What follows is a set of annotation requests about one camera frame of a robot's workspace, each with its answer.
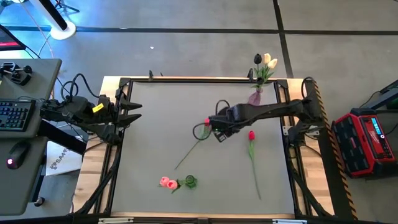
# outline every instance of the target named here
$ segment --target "red power station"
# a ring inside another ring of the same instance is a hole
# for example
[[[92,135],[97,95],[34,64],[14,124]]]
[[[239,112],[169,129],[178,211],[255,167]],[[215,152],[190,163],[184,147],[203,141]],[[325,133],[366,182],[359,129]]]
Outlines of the red power station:
[[[396,159],[375,110],[352,109],[332,123],[332,130],[350,177],[386,175],[396,170]]]

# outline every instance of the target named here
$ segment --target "yellow and black tape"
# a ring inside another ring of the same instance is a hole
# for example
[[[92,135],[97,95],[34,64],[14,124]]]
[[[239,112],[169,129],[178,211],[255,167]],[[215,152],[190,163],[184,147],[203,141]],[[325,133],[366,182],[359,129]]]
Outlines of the yellow and black tape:
[[[331,131],[331,128],[330,128],[330,125],[329,125],[328,116],[326,114],[326,109],[323,106],[321,94],[319,92],[318,84],[314,81],[313,85],[314,85],[315,93],[317,94],[317,98],[318,98],[318,101],[319,101],[320,109],[322,111],[322,116],[323,116],[323,119],[325,121],[325,127],[326,127],[326,130],[328,132],[328,137],[330,139],[331,146],[332,146],[333,152],[335,154],[336,163],[337,163],[337,166],[338,166],[338,168],[340,170],[340,177],[341,177],[341,180],[343,181],[344,189],[345,189],[345,192],[346,192],[346,195],[347,195],[347,198],[348,198],[348,203],[349,203],[349,205],[351,207],[351,213],[353,214],[354,219],[358,220],[358,216],[356,214],[353,198],[352,198],[351,193],[349,191],[347,179],[346,179],[346,176],[344,174],[344,168],[343,168],[343,165],[342,165],[341,160],[340,160],[340,154],[339,154],[338,146],[337,146],[336,141],[335,141],[335,135]]]

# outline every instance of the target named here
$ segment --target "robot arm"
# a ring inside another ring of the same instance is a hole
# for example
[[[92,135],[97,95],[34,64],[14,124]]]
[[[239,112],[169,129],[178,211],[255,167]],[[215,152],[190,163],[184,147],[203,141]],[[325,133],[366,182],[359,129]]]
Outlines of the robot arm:
[[[211,126],[211,130],[219,142],[224,141],[245,126],[250,126],[259,119],[276,118],[281,116],[296,116],[300,122],[296,129],[289,132],[295,134],[305,133],[311,124],[322,121],[317,107],[313,100],[305,98],[303,100],[292,100],[287,103],[274,103],[269,105],[254,106],[240,103],[232,107],[223,108],[218,114],[209,116],[206,125]]]
[[[134,110],[142,105],[130,103],[120,98],[120,107]],[[40,116],[48,121],[61,122],[80,127],[84,131],[95,133],[108,144],[118,144],[121,138],[115,128],[126,128],[130,123],[141,117],[141,114],[120,115],[119,108],[106,95],[100,95],[98,106],[90,103],[82,96],[74,96],[71,101],[46,100],[40,108]]]

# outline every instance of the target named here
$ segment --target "gray table surface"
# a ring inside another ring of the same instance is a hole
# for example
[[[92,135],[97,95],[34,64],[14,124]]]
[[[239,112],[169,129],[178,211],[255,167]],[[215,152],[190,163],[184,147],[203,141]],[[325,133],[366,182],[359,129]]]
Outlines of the gray table surface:
[[[29,140],[30,150],[20,168],[12,170],[6,166],[9,150],[15,145],[14,139],[2,139],[0,143],[0,215],[20,215],[25,212],[29,196],[47,147],[46,137]]]
[[[227,83],[137,83],[131,101],[142,117],[124,135],[112,212],[294,214],[279,118],[264,119],[219,143],[212,135],[196,143],[194,125],[215,113],[218,100],[246,103],[251,85]],[[262,104],[276,103],[272,85]],[[248,132],[256,132],[255,166],[262,199],[256,193],[248,155]],[[198,187],[174,194],[158,187],[162,176],[198,178]]]
[[[4,62],[15,62],[20,67],[30,65],[33,74],[25,86],[16,85],[7,78],[3,78],[0,85],[0,98],[15,99],[20,96],[30,96],[48,99],[62,61],[60,59],[0,59],[0,64]],[[8,134],[9,132],[0,132],[2,137],[0,138],[0,161],[3,161],[0,164],[0,180],[2,182],[0,184],[0,198],[2,199],[0,215],[23,214],[29,202],[37,169],[48,141],[47,138],[42,137],[31,138],[35,136],[41,121],[39,108],[40,104],[37,104],[27,132],[14,133],[14,135]],[[6,159],[13,145],[21,141],[22,138],[30,138],[28,141],[32,147],[23,165],[16,170],[10,170],[6,167]]]

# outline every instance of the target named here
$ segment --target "red tulip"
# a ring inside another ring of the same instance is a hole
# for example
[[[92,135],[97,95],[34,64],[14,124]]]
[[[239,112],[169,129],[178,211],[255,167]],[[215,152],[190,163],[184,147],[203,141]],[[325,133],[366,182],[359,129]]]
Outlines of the red tulip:
[[[249,132],[249,140],[250,140],[250,141],[253,141],[255,138],[256,138],[256,136],[254,135],[254,131],[253,131],[253,130],[250,131],[250,132]]]

